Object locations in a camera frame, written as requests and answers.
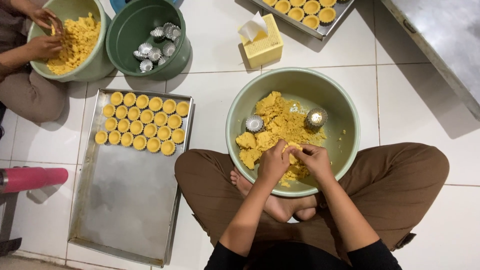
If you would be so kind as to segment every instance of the tissue box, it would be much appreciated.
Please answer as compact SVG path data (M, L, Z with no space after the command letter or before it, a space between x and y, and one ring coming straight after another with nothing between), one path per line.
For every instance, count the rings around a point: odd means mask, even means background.
M272 14L262 17L268 27L268 35L261 31L253 41L240 35L248 63L251 68L256 68L282 57L283 40Z

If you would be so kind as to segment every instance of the person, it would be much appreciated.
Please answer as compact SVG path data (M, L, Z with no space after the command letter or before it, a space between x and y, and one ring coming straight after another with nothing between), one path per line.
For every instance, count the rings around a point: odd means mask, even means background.
M55 58L62 50L61 22L51 10L40 8L44 2L0 0L0 101L35 123L58 119L66 97L65 84L45 79L28 64ZM35 37L27 43L27 17L47 29L52 23L59 34Z
M446 181L437 148L401 143L360 151L337 181L327 150L279 142L260 158L251 184L229 155L188 150L175 176L193 216L215 247L205 269L399 270L391 251L413 238ZM291 153L318 183L301 198L271 195ZM303 220L287 223L296 215Z

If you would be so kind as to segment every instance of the pink tumbler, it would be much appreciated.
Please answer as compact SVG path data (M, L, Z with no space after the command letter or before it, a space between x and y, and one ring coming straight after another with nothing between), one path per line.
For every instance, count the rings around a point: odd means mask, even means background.
M0 169L0 194L37 189L46 185L63 184L67 181L67 178L68 172L64 168Z

